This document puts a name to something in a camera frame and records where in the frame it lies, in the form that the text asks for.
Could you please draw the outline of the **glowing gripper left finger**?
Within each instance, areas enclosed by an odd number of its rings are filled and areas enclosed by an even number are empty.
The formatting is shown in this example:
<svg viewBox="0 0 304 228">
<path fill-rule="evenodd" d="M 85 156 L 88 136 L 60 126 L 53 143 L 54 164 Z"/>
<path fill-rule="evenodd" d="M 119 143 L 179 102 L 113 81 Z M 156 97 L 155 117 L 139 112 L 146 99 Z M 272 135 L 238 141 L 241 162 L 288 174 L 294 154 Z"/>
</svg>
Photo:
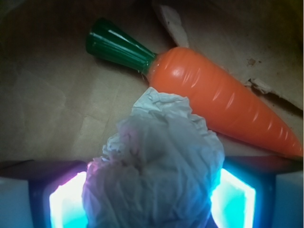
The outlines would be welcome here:
<svg viewBox="0 0 304 228">
<path fill-rule="evenodd" d="M 2 161 L 0 176 L 28 183 L 29 208 L 35 228 L 50 228 L 49 197 L 78 173 L 86 171 L 84 161 Z"/>
</svg>

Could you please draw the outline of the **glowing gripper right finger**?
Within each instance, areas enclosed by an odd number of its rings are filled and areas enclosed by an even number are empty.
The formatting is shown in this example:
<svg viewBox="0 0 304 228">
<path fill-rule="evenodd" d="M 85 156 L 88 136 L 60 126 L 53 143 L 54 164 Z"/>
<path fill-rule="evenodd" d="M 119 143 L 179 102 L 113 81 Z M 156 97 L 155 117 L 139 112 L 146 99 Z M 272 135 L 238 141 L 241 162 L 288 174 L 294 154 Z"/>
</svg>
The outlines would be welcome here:
<svg viewBox="0 0 304 228">
<path fill-rule="evenodd" d="M 303 160 L 228 156 L 211 202 L 210 228 L 302 228 Z"/>
</svg>

